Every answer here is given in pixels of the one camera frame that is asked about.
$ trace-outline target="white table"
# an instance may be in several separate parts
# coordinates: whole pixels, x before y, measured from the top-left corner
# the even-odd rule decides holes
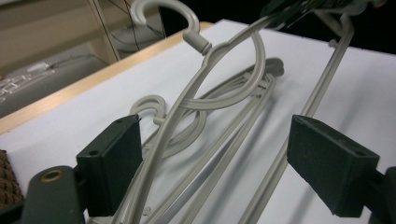
[[[202,34],[216,45],[244,27],[245,24],[220,21]],[[277,79],[270,104],[233,158],[196,223],[236,223],[239,220],[289,133],[291,115],[300,113],[332,54],[332,49],[324,42],[267,30],[261,31],[261,35],[267,57],[284,61],[285,75]],[[3,133],[0,148],[8,151],[22,191],[26,192],[29,179],[43,169],[56,165],[75,166],[75,156],[110,122],[128,115],[131,105],[142,96],[160,94],[169,109],[201,66],[202,59],[186,43],[177,44]],[[198,95],[253,62],[254,48],[248,40],[215,67]],[[379,154],[378,170],[382,173],[396,164],[394,71],[394,55],[348,49],[315,115],[316,119]],[[202,155],[212,136],[221,132],[226,125],[224,120],[231,119],[238,108],[240,106],[210,115],[196,143],[163,161],[148,196],[148,206],[155,209],[166,191]],[[155,128],[150,119],[143,119],[142,138]],[[365,209],[359,219],[332,216],[314,191],[288,167],[260,223],[367,223],[369,215]]]

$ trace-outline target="tangled hangers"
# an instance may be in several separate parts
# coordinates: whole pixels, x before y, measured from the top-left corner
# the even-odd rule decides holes
[[[230,149],[233,149],[233,153],[236,152],[236,150],[239,148],[238,145],[240,145],[245,139],[248,131],[251,128],[251,125],[254,123],[257,116],[260,115],[260,113],[262,112],[262,108],[264,107],[269,99],[269,96],[271,95],[272,89],[275,86],[274,78],[271,74],[274,74],[276,76],[283,74],[283,63],[279,59],[268,59],[266,63],[267,66],[265,69],[265,74],[267,74],[267,76],[262,80],[259,87],[254,91],[252,95],[253,97],[250,97],[249,103],[243,108],[242,111],[240,111],[239,114],[234,117],[233,122],[229,125],[229,127],[226,128],[226,130],[219,137],[219,139],[206,150],[204,156],[198,160],[198,162],[191,169],[190,173],[187,176],[183,177],[165,197],[165,199],[160,203],[160,205],[153,210],[152,214],[148,217],[145,223],[157,223],[158,221],[160,221],[161,223],[167,223],[170,218],[173,217],[176,212],[180,210],[180,207],[192,196],[192,194],[196,190],[198,190],[198,188],[203,184],[203,180],[207,179],[208,176],[215,170],[215,167],[222,160],[222,155],[224,155],[225,153],[229,153],[228,151],[230,151]],[[209,91],[207,94],[203,95],[201,99],[220,97],[221,95],[227,94],[230,91],[237,90],[238,88],[243,86],[246,80],[248,80],[251,76],[250,73],[252,67],[253,66],[225,80],[223,83],[215,87],[212,91]],[[165,152],[163,153],[164,157],[165,154],[172,151],[169,150],[170,148],[165,150]],[[229,162],[230,161],[223,161],[222,163],[225,165],[222,165],[221,169],[227,167]]]
[[[183,38],[195,49],[203,53],[205,57],[201,69],[199,69],[196,75],[188,83],[184,91],[177,98],[175,104],[172,106],[171,110],[166,115],[163,123],[158,129],[156,137],[153,138],[151,148],[147,153],[144,162],[142,163],[140,171],[135,176],[134,183],[131,186],[131,192],[134,197],[132,197],[131,201],[126,201],[122,207],[122,210],[126,212],[122,212],[120,216],[114,218],[113,223],[117,223],[120,220],[123,223],[139,222],[149,194],[151,183],[154,179],[155,172],[161,162],[161,158],[163,157],[165,149],[170,146],[169,144],[177,125],[186,114],[190,113],[189,111],[191,109],[206,111],[237,104],[249,97],[249,95],[256,90],[263,80],[272,83],[271,85],[269,84],[269,86],[267,86],[271,87],[270,89],[272,89],[273,85],[275,85],[272,76],[269,75],[268,78],[263,78],[265,72],[264,46],[260,35],[257,33],[258,30],[269,23],[269,20],[271,20],[270,17],[263,18],[255,22],[247,29],[234,36],[228,42],[211,48],[211,44],[199,35],[199,23],[196,19],[196,16],[189,8],[180,2],[173,0],[135,1],[131,8],[133,19],[137,24],[144,25],[146,20],[144,18],[143,10],[149,7],[157,6],[172,8],[186,17],[187,21],[189,22],[189,28],[183,32]],[[253,39],[256,50],[256,62],[252,68],[251,75],[248,76],[248,79],[242,84],[242,87],[231,92],[230,94],[221,95],[216,98],[193,99],[204,79],[213,69],[213,67],[219,62],[219,60],[221,60],[221,58],[224,57],[224,55],[226,55],[231,49],[248,37],[252,37]]]
[[[281,76],[283,74],[283,63],[278,58],[271,58],[266,60],[265,74],[271,74],[274,77]],[[218,98],[222,95],[233,92],[241,88],[251,76],[251,70],[253,66],[248,69],[228,78],[227,80],[220,83],[218,86],[208,91],[206,94],[200,97],[200,99],[213,99]],[[165,100],[159,95],[148,95],[134,103],[131,108],[130,114],[139,114],[145,110],[155,110],[155,116],[153,123],[161,126],[165,118]],[[173,156],[181,150],[187,148],[193,143],[200,133],[203,131],[206,123],[206,117],[213,112],[211,110],[197,110],[195,111],[196,116],[192,123],[187,126],[184,130],[180,131],[175,137],[173,137],[168,148],[163,153],[163,158]],[[183,119],[194,113],[193,110],[188,110],[183,115]],[[148,139],[142,144],[143,152],[147,152],[152,147],[152,141],[157,135],[157,131],[152,133]]]

